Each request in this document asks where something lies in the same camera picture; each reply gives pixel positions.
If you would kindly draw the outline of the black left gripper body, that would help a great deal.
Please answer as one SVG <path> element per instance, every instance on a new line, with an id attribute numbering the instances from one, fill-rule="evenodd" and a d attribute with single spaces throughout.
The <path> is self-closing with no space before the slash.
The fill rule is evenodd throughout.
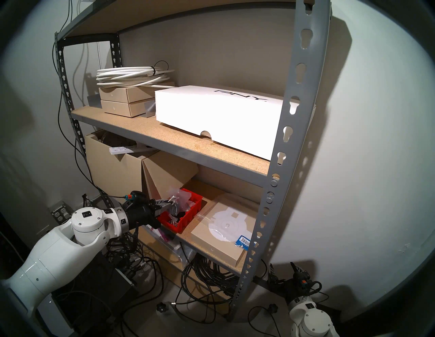
<path id="1" fill-rule="evenodd" d="M 129 228 L 150 225 L 152 228 L 160 228 L 161 223 L 155 212 L 156 202 L 150 200 L 141 191 L 132 191 L 124 196 L 123 210 L 127 216 Z"/>

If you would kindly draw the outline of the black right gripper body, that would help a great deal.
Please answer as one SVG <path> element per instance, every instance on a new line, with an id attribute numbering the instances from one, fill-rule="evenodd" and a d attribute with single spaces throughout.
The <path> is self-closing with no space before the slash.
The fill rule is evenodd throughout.
<path id="1" fill-rule="evenodd" d="M 307 273 L 294 273 L 293 278 L 288 280 L 280 280 L 270 274 L 270 291 L 289 303 L 298 297 L 307 297 L 320 292 L 321 283 L 311 280 L 311 276 Z"/>

